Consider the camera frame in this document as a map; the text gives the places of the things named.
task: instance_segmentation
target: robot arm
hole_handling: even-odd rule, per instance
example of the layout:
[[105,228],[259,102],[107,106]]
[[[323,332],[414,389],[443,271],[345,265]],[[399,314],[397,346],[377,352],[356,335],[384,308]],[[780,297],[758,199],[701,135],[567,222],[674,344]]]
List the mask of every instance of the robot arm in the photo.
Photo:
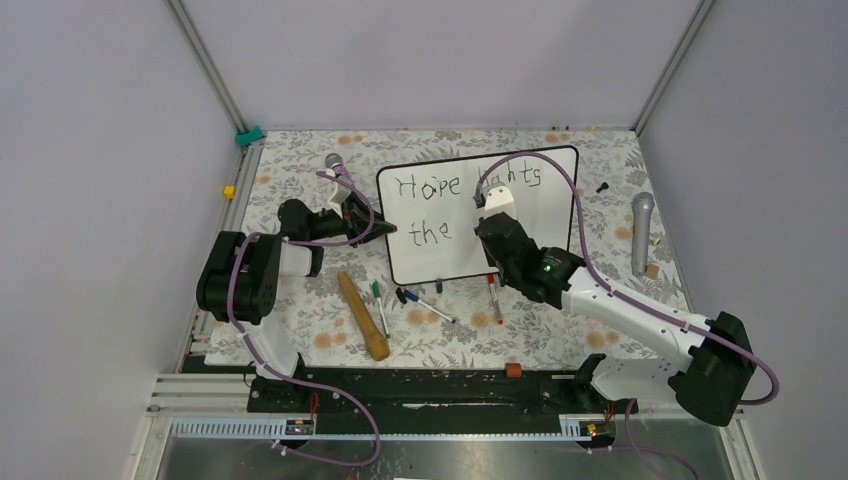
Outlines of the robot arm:
[[[641,398],[676,401],[695,417],[727,425],[754,373],[754,365],[715,342],[644,312],[599,285],[582,258],[556,247],[538,248],[514,218],[509,189],[490,189],[475,233],[502,282],[529,300],[575,315],[596,318],[655,351],[659,357],[621,360],[590,356],[580,374],[608,400]],[[687,325],[698,326],[750,351],[736,317],[715,320],[679,312],[632,289],[604,280],[627,296]]]
[[[352,185],[350,175],[338,154],[328,155],[325,164],[326,176],[344,176],[347,185]],[[380,212],[374,211],[373,225],[365,233],[371,223],[368,206],[344,185],[335,185],[327,201],[330,209],[313,212],[296,199],[286,200],[280,205],[277,211],[279,233],[256,234],[245,248],[241,268],[235,279],[232,291],[233,314],[242,321],[245,332],[253,340],[253,348],[257,351],[251,353],[254,357],[258,353],[268,364],[287,375],[291,375],[297,366],[297,350],[291,348],[282,322],[262,321],[274,307],[278,276],[318,275],[324,248],[321,243],[313,243],[315,240],[345,235],[347,244],[356,247],[397,230],[397,227],[384,220]],[[220,232],[197,283],[198,307],[212,313],[221,322],[230,321],[227,312],[227,297],[230,294],[228,286],[237,252],[245,238],[241,232]],[[277,378],[264,366],[257,367],[257,374]]]

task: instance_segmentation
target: whiteboard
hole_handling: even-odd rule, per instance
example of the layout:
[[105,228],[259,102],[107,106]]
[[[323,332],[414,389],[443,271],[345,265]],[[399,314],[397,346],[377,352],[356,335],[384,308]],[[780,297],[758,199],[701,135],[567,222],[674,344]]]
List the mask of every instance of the whiteboard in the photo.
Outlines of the whiteboard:
[[[538,149],[577,178],[573,146]],[[496,272],[486,262],[474,234],[482,210],[474,189],[486,169],[509,155],[395,165],[377,172],[377,191],[386,221],[397,226],[386,236],[392,279],[398,285]],[[554,167],[535,157],[520,157],[498,167],[484,187],[502,182],[515,198],[518,221],[539,247],[568,249],[571,190]]]

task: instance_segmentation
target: pen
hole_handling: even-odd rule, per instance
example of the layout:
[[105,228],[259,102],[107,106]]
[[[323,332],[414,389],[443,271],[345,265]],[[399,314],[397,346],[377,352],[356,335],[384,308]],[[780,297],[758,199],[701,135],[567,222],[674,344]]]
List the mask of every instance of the pen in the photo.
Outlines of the pen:
[[498,295],[495,293],[495,276],[490,273],[487,278],[489,280],[489,292],[492,293],[492,306],[495,307],[495,318],[498,319],[499,325],[503,325],[501,305],[498,303]]
[[430,310],[431,312],[433,312],[436,315],[444,318],[445,320],[447,320],[451,323],[456,323],[456,318],[451,317],[450,315],[439,310],[438,308],[436,308],[436,307],[434,307],[430,304],[425,303],[424,300],[421,300],[420,298],[418,298],[418,295],[410,292],[409,290],[404,290],[403,294],[406,296],[406,298],[412,300],[413,302],[417,303],[418,305],[421,305],[422,307],[426,308],[427,310]]
[[371,284],[371,290],[374,291],[374,298],[377,299],[377,306],[380,307],[380,318],[383,320],[383,331],[386,332],[386,338],[391,337],[389,333],[389,322],[386,321],[386,310],[383,308],[383,299],[380,298],[380,285],[377,282]]

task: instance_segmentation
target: wooden handle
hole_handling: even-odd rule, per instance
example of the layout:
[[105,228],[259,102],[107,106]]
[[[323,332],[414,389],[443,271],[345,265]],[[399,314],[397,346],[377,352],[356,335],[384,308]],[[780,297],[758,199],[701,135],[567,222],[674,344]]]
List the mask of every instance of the wooden handle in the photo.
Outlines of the wooden handle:
[[356,285],[353,284],[347,273],[339,272],[338,278],[345,300],[347,300],[347,304],[353,312],[353,318],[356,319],[359,329],[362,330],[362,336],[365,338],[365,349],[368,350],[374,360],[385,360],[391,353],[388,340],[377,330],[374,319],[371,318],[371,314],[365,308],[365,303],[359,296]]

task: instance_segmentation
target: white wall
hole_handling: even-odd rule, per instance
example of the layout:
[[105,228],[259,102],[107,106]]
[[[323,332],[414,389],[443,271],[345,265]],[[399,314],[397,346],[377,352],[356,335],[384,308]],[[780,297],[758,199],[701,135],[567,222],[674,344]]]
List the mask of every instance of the white wall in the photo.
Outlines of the white wall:
[[846,25],[844,0],[720,2],[643,137],[695,307],[782,381],[748,409],[772,480],[845,476]]
[[263,128],[632,125],[698,0],[186,0]]
[[0,478],[118,478],[233,130],[159,1],[0,5]]

